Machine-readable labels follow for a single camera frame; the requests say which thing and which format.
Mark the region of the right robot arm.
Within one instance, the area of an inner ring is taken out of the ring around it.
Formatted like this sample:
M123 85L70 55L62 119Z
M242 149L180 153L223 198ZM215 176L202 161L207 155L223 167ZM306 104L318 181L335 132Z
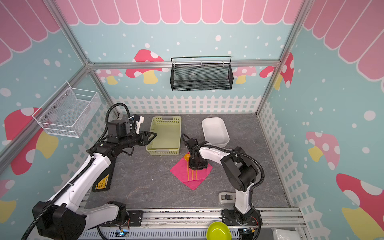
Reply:
M229 226L256 225L261 227L263 222L261 213L252 204L252 192L265 179L265 172L261 164L245 151L236 147L233 150L199 144L194 139L185 143L189 153L189 167L192 170L204 170L208 167L208 160L220 163L225 174L235 188L235 203L232 210L222 211L222 220Z

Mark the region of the orange spoon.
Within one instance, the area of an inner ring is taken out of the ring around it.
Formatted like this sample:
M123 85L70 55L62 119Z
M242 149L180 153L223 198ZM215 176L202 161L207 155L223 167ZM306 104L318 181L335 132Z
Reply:
M191 155L189 153L185 154L185 156L184 156L184 159L185 159L186 164L187 164L187 180L188 181L190 180L190 167L189 167L190 157L191 157Z

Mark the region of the pink paper napkin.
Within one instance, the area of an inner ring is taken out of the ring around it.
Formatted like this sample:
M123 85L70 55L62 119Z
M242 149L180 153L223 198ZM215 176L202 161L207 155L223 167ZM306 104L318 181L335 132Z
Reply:
M189 153L185 154L185 156L171 168L170 172L188 188L195 191L209 176L213 167L208 164L206 169L192 170L189 167L190 156Z

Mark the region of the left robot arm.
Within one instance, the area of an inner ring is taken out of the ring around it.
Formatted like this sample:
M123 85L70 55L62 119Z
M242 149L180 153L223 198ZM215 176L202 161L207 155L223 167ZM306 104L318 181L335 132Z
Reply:
M38 202L33 207L34 220L22 236L28 239L33 229L40 236L53 240L76 240L84 231L99 228L111 222L121 227L129 220L126 205L110 201L100 207L80 210L80 203L99 176L125 153L135 146L147 146L157 136L156 133L140 131L144 117L129 115L125 120L109 121L111 111L116 107L128 107L117 103L106 113L106 128L97 142L87 150L88 157L76 174L55 195L46 202Z

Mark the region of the green perforated plastic basket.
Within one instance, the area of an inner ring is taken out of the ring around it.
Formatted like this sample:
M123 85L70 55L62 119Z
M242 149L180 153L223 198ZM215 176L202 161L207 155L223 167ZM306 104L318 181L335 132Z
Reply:
M179 155L181 144L181 116L156 116L153 117L150 132L157 136L146 146L151 156Z

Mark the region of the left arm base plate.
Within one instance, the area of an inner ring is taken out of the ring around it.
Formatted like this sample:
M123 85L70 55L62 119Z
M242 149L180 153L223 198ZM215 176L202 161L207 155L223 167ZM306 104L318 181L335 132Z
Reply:
M143 220L144 211L128 210L124 222L110 221L102 224L102 227L140 227Z

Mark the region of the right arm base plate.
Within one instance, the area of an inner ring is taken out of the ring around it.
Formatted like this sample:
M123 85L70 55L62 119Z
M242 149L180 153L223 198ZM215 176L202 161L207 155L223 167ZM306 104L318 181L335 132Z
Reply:
M227 226L262 226L261 212L250 209L242 214L237 209L223 209L221 212L222 222Z

